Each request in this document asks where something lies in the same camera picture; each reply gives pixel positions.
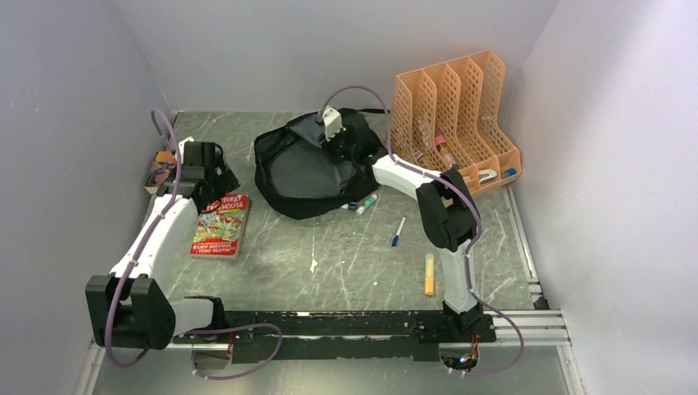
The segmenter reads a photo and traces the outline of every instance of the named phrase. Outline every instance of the marble surface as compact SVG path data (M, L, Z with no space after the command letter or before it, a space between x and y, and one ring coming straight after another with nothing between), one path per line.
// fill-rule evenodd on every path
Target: marble surface
M252 205L235 260L192 258L192 227L161 279L165 294L170 300L216 295L228 310L440 309L444 277L439 254L424 235L417 205L409 197L380 188L378 201L363 216L340 209L302 221L280 215L264 201L254 185L252 141L297 115L179 114L178 138L219 143L242 184L236 192L247 193ZM384 117L366 117L384 137ZM501 309L532 309L505 191L485 193L476 204L484 226L473 250L477 289ZM390 242L402 216L407 222L399 246L393 248ZM424 295L426 253L437 257L433 297Z

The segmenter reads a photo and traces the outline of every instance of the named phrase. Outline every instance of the book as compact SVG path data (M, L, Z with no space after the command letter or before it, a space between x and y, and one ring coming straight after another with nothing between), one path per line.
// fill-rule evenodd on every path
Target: book
M201 211L189 253L200 258L237 258L248 210L249 197L243 193L227 193L209 204Z
M157 189L165 182L170 173L177 167L177 158L170 151L158 151L153 160L151 171L146 179L146 190L150 194L157 193Z

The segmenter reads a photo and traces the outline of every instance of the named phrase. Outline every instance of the white wall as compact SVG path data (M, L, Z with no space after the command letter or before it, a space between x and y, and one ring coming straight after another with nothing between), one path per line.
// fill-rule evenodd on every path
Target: white wall
M0 393L72 393L85 285L137 233L165 102L106 0L2 2L0 53Z
M698 391L698 4L561 0L505 123L589 394Z
M114 0L174 109L306 111L491 48L516 78L557 0ZM365 93L338 105L377 107Z

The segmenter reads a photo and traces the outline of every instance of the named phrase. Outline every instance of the metal frame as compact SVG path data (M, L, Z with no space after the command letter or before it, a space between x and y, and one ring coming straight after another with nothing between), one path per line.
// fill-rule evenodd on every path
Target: metal frame
M523 266L527 273L529 290L535 295L540 292L540 284L533 260L531 259L528 241L526 240L526 234L519 216L519 209L516 206L514 191L507 185L504 187L504 194L507 207L510 209L510 219L515 230L514 233L519 245ZM560 365L569 394L584 395L584 382L579 374L574 349L567 332L565 320L562 318L562 312L560 310L506 310L503 313L509 315L520 328L526 347L557 347ZM503 318L495 317L494 324L498 338L497 342L481 343L480 346L516 346L519 344L516 332ZM466 345L468 343L442 343L440 348L462 348ZM192 345L170 343L166 350L225 351L226 348L226 344ZM90 344L90 350L87 353L85 365L78 380L76 395L91 395L93 393L104 356L104 349L97 346L93 341Z

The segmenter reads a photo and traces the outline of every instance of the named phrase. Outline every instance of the orange highlighter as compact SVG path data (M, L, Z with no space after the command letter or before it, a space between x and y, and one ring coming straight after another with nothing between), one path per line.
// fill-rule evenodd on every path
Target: orange highlighter
M426 270L424 278L424 295L434 295L434 254L426 255Z

